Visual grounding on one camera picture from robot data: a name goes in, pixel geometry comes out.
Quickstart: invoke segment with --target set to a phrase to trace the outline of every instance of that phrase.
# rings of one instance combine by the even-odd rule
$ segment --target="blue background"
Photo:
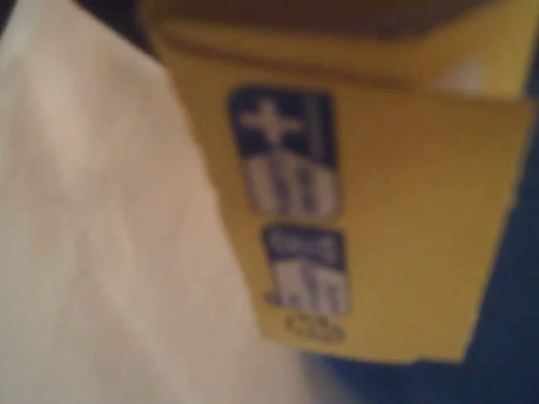
[[[246,86],[232,93],[228,101],[228,112],[232,128],[236,134],[237,148],[242,157],[265,154],[268,151],[268,144],[259,130],[245,129],[241,125],[239,122],[241,113],[245,111],[255,113],[259,108],[260,99],[270,97],[279,105],[281,114],[305,122],[308,128],[305,111],[306,95],[318,97],[320,122],[323,128],[324,154],[316,162],[326,167],[335,168],[337,162],[333,136],[331,99],[325,93],[308,93],[305,90]],[[309,155],[308,138],[305,136],[305,131],[300,131],[296,134],[287,134],[283,143],[284,148],[312,160],[312,157]]]
[[[337,254],[339,259],[330,263],[326,260],[320,259],[319,254],[286,254],[283,252],[275,251],[272,248],[272,244],[270,242],[270,234],[275,231],[281,231],[290,237],[296,237],[306,242],[316,242],[322,237],[332,237],[338,250]],[[268,253],[268,258],[272,262],[280,261],[283,259],[304,258],[310,259],[313,263],[335,269],[339,272],[345,271],[346,262],[344,256],[344,238],[343,235],[338,231],[328,231],[324,229],[303,226],[299,227],[290,225],[272,225],[264,228],[262,238],[264,239],[264,245],[266,247],[266,252]]]

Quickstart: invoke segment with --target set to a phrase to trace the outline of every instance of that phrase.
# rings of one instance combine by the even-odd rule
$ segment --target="yellow packaging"
[[[264,335],[357,359],[460,359],[534,123],[520,93],[539,3],[390,41],[185,18],[171,3],[142,15]],[[476,96],[428,89],[469,61]]]

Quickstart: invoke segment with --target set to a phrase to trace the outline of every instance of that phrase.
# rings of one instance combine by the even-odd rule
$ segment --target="blue label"
[[[261,213],[326,217],[339,208],[331,98],[246,87],[229,113],[249,193]]]
[[[273,225],[263,232],[275,282],[271,303],[343,315],[350,309],[344,238],[337,231]]]

